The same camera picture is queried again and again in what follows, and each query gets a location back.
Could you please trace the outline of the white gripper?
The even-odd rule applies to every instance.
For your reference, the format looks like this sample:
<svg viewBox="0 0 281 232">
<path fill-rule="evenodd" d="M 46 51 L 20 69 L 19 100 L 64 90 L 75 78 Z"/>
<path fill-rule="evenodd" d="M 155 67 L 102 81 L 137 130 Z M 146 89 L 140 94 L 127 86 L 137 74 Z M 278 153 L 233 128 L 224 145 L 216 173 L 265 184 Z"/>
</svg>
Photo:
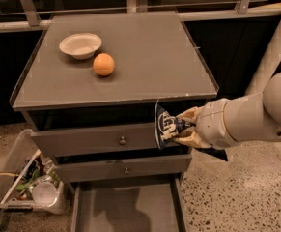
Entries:
<svg viewBox="0 0 281 232">
<path fill-rule="evenodd" d="M 225 124 L 224 112 L 228 102 L 227 99 L 210 101 L 203 107 L 194 106 L 180 113 L 178 119 L 196 123 L 196 128 L 192 126 L 181 132 L 163 132 L 160 135 L 160 147 L 164 148 L 171 141 L 189 147 L 216 150 L 238 146 Z"/>
</svg>

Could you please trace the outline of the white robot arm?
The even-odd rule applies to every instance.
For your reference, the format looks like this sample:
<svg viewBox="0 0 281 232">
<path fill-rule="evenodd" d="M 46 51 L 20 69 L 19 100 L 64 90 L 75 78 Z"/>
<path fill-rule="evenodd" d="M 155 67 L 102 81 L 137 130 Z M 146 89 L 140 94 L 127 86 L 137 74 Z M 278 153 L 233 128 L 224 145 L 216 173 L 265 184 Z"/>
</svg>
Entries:
<svg viewBox="0 0 281 232">
<path fill-rule="evenodd" d="M 155 140 L 160 149 L 176 142 L 216 150 L 244 141 L 281 142 L 281 72 L 262 92 L 233 100 L 210 101 L 177 116 L 157 105 Z"/>
</svg>

